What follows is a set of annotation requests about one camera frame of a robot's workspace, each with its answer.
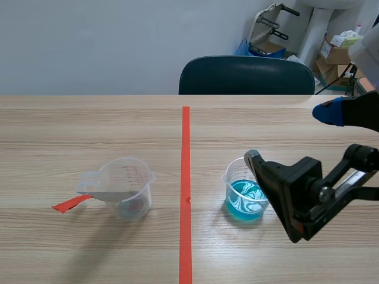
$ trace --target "wooden table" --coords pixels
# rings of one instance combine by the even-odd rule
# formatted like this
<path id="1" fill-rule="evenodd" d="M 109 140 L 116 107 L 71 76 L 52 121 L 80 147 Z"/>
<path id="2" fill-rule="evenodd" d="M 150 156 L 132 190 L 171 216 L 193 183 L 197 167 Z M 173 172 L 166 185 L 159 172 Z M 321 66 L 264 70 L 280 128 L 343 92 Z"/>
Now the wooden table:
<path id="1" fill-rule="evenodd" d="M 332 96 L 0 96 L 0 282 L 178 283 L 182 106 L 191 107 L 195 284 L 378 283 L 379 204 L 355 201 L 312 241 L 293 244 L 269 206 L 255 226 L 222 209 L 221 175 L 258 149 L 331 170 L 352 143 L 378 134 L 317 122 Z M 65 215 L 79 175 L 119 157 L 156 173 L 140 222 L 118 222 L 102 202 Z"/>

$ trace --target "empty measuring cup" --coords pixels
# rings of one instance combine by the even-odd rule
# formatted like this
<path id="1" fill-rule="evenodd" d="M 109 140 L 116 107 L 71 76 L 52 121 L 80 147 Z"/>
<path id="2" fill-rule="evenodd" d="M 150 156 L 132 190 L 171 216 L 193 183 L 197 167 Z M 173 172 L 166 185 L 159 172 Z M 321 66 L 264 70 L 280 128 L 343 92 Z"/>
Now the empty measuring cup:
<path id="1" fill-rule="evenodd" d="M 135 220 L 150 209 L 150 184 L 155 177 L 136 158 L 114 160 L 99 171 L 81 175 L 76 190 L 104 201 L 119 220 Z"/>
<path id="2" fill-rule="evenodd" d="M 231 162 L 223 181 L 226 184 L 225 203 L 234 217 L 254 220 L 262 216 L 268 200 L 243 158 Z"/>

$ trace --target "blue liquid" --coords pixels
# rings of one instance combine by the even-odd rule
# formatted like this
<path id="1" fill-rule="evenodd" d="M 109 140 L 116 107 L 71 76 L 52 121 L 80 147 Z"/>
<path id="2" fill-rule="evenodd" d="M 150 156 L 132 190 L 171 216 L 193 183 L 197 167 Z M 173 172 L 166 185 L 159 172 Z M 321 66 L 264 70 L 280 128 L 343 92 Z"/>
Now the blue liquid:
<path id="1" fill-rule="evenodd" d="M 252 199 L 266 199 L 265 194 L 256 182 L 251 180 L 237 180 L 232 183 L 236 192 Z M 242 220 L 254 220 L 262 216 L 266 210 L 268 201 L 260 203 L 243 199 L 233 191 L 226 198 L 226 206 L 234 217 Z"/>

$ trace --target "chair backrest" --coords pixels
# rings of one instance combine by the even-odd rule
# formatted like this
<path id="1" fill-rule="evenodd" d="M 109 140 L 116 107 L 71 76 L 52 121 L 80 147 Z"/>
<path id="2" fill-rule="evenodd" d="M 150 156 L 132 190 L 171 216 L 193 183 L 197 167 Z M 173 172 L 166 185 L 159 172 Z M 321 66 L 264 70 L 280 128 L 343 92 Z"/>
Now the chair backrest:
<path id="1" fill-rule="evenodd" d="M 189 62 L 180 95 L 312 95 L 314 77 L 300 63 L 250 56 L 210 56 Z"/>

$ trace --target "red tape line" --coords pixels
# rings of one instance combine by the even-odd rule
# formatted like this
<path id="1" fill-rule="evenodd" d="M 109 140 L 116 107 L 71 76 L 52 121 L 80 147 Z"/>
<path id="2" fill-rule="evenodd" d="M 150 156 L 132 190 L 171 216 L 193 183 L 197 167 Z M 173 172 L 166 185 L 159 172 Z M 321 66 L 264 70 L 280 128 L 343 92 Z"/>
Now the red tape line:
<path id="1" fill-rule="evenodd" d="M 183 106 L 179 284 L 192 284 L 190 108 Z"/>

